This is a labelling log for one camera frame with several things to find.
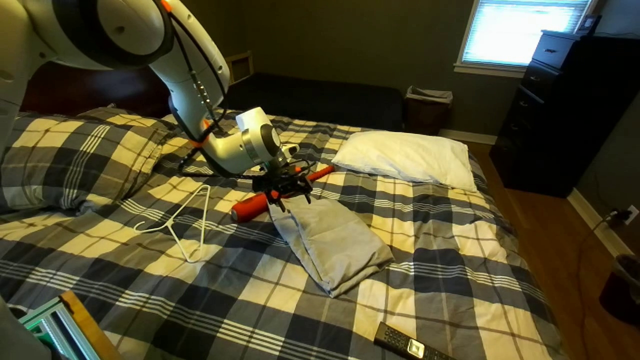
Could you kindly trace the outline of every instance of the gray wall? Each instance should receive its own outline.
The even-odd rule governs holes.
[[[608,0],[602,8],[602,22],[597,31],[640,34],[640,1]],[[633,204],[640,209],[640,95],[604,143],[577,188],[601,215],[612,207],[627,209]],[[640,217],[616,232],[640,255]]]
[[[453,72],[473,0],[243,0],[256,71],[453,90],[449,129],[497,134],[519,79]]]
[[[207,30],[224,57],[245,53],[242,2],[239,0],[182,0]]]

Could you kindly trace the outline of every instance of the black mattress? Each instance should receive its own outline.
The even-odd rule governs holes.
[[[394,88],[256,73],[229,87],[228,107],[270,115],[400,131],[403,96]]]

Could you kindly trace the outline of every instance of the black dresser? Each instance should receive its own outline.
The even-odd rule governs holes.
[[[504,186],[569,195],[638,90],[640,40],[544,31],[491,149]]]

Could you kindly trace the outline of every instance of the black trash bin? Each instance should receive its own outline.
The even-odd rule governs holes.
[[[453,93],[423,90],[410,86],[404,98],[404,130],[408,133],[437,135],[449,120]]]
[[[640,258],[616,256],[600,305],[620,321],[640,325]]]

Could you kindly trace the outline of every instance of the plaid comforter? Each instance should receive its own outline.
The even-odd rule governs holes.
[[[361,130],[273,123],[318,167]],[[314,197],[358,214],[396,259],[330,299],[267,214],[233,223],[231,207],[253,195],[249,182],[175,176],[188,150],[184,138],[169,140],[148,183],[118,204],[79,217],[5,216],[0,295],[34,309],[72,290],[129,359],[399,359],[373,345],[380,322],[458,360],[565,358],[544,295],[473,159],[479,193],[345,171],[316,182]],[[206,168],[197,161],[189,170]],[[132,230],[162,225],[203,181],[212,190],[200,262],[185,262],[167,229]],[[174,225],[192,256],[204,204],[195,197]]]

